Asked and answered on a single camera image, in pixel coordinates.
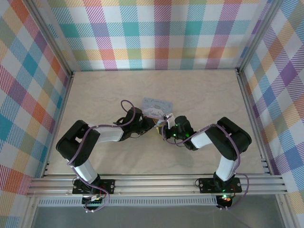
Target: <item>purple cable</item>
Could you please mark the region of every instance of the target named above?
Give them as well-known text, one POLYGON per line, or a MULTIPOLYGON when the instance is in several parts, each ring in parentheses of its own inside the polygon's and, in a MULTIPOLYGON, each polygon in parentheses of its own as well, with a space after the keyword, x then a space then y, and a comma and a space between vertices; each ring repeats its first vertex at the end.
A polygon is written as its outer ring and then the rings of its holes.
POLYGON ((75 170, 74 167, 72 167, 72 170, 74 171, 74 173, 76 174, 76 176, 77 176, 85 185, 90 186, 90 187, 95 188, 95 189, 98 189, 98 190, 100 190, 100 191, 103 191, 105 194, 107 194, 107 201, 106 201, 102 206, 96 208, 95 210, 89 210, 89 209, 86 207, 86 206, 87 206, 87 204, 86 204, 86 205, 85 205, 85 210, 88 211, 88 212, 96 212, 96 211, 99 211, 99 210, 101 210, 102 208, 104 208, 104 207, 109 203, 109 201, 110 201, 110 194, 109 194, 109 192, 108 192, 107 190, 103 189, 103 188, 100 188, 100 187, 98 187, 98 186, 95 186, 95 185, 90 184, 89 182, 87 182, 85 179, 83 179, 82 177, 80 177, 80 176, 78 175, 78 173, 77 173, 77 171, 75 170))
POLYGON ((248 178, 248 176, 246 174, 244 174, 244 173, 236 173, 236 174, 237 175, 244 175, 246 177, 246 179, 247 179, 247 187, 246 187, 246 190, 244 192, 244 195, 242 195, 242 197, 238 200, 238 202, 236 202, 231 207, 229 207, 229 209, 232 209, 232 208, 236 207, 245 198, 245 196, 247 195, 248 190, 249 190, 249 178, 248 178))
POLYGON ((84 135, 84 137, 82 138, 82 141, 81 141, 81 143, 80 143, 80 145, 79 145, 79 147, 78 147, 78 150, 76 151, 75 155, 71 158, 71 160, 67 163, 67 165, 71 165, 72 162, 76 159, 76 157, 77 157, 78 154, 80 153, 80 150, 81 150, 81 148, 82 148, 82 145, 84 144, 84 141, 85 141, 87 135, 89 134, 90 130, 95 129, 95 128, 98 128, 98 127, 124 127, 124 126, 130 124, 130 123, 133 121, 133 119, 134 119, 134 117, 135 117, 135 107, 134 107, 134 105, 132 104, 131 101, 122 100, 122 101, 120 102, 120 105, 121 105, 121 107, 122 107, 126 112, 127 112, 127 110, 124 108, 123 102, 128 102, 128 103, 132 106, 132 108, 133 108, 133 116, 132 116, 131 120, 130 120, 129 122, 125 123, 125 124, 122 124, 122 125, 101 124, 101 125, 96 125, 96 126, 90 127, 90 128, 85 132, 85 135, 84 135))

